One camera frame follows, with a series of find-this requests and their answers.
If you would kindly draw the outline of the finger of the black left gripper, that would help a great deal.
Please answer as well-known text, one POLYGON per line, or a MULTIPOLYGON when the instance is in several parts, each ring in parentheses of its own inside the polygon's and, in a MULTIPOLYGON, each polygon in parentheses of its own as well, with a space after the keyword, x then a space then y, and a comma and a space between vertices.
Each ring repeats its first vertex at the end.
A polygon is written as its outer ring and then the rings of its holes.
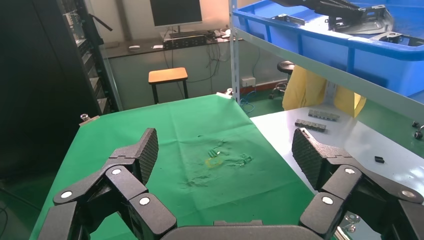
POLYGON ((317 14, 335 17, 356 19, 362 16, 360 7, 348 0, 272 0, 284 7, 303 6, 317 14))

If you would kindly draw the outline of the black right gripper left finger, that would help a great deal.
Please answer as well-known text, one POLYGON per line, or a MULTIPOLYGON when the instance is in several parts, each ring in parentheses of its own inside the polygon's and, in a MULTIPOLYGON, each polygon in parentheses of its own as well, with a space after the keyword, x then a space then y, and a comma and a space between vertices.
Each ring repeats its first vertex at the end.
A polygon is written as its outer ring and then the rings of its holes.
POLYGON ((159 240, 175 229, 176 217, 147 188, 158 151, 154 128, 135 144, 115 149, 98 171, 54 196, 38 238, 88 240, 113 214, 139 240, 159 240))

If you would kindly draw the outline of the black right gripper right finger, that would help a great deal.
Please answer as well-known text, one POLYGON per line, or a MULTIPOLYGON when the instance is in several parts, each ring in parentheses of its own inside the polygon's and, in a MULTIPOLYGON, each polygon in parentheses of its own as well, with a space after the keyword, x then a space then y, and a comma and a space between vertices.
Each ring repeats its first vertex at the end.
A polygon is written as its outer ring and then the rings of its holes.
POLYGON ((297 128, 292 155, 316 195, 299 224, 330 239, 347 212, 358 215, 383 240, 424 237, 424 198, 403 184, 362 166, 343 148, 318 142, 297 128))

